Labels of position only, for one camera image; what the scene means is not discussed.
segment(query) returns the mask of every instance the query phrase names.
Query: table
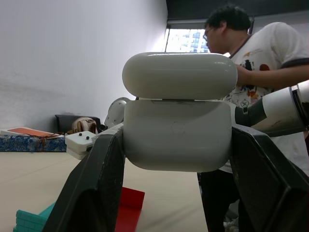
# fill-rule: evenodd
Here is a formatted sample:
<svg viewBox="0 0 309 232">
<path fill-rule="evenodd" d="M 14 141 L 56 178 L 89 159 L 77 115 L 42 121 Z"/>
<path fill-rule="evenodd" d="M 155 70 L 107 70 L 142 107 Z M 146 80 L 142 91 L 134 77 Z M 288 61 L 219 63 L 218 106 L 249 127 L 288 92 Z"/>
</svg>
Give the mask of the table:
<svg viewBox="0 0 309 232">
<path fill-rule="evenodd" d="M 56 201 L 78 160 L 66 153 L 0 153 L 0 232 L 18 209 L 38 214 Z M 140 169 L 128 160 L 124 187 L 144 191 L 136 232 L 207 232 L 196 173 Z"/>
</svg>

